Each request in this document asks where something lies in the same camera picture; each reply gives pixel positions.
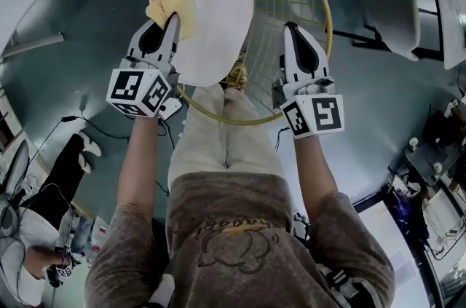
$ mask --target yellow cloth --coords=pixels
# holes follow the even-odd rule
[[[165,27],[169,16],[177,12],[180,21],[180,40],[187,39],[195,31],[193,0],[149,0],[146,15],[154,20],[160,28]]]

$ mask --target white shirt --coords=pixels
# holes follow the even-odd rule
[[[18,216],[18,220],[23,216],[19,238],[24,246],[18,240],[12,242],[11,238],[0,240],[0,249],[7,248],[1,257],[0,274],[10,293],[19,302],[36,306],[41,303],[46,280],[37,280],[21,266],[25,250],[31,246],[43,246],[53,250],[60,235],[47,220],[32,210],[20,208]]]

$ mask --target white paper plate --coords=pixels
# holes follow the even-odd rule
[[[253,18],[254,0],[194,0],[196,31],[178,43],[179,82],[207,87],[232,69]]]

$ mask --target black pants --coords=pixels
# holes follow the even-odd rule
[[[82,138],[76,134],[72,135],[55,160],[52,171],[42,184],[39,193],[21,204],[21,207],[28,208],[45,218],[57,230],[60,228],[61,218],[68,211],[68,204],[73,200],[79,182],[84,175],[84,171],[78,163],[79,153],[83,148]],[[49,183],[56,184],[60,190],[55,185],[47,186]],[[24,194],[25,191],[21,189],[13,199],[12,205],[19,204]]]

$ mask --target brown t-shirt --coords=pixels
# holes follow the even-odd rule
[[[388,257],[342,193],[312,222],[311,248],[292,234],[287,183],[274,175],[193,173],[173,182],[167,212],[171,307],[338,307],[316,263],[394,294]],[[86,282],[87,307],[141,307],[157,288],[151,224],[119,205]]]

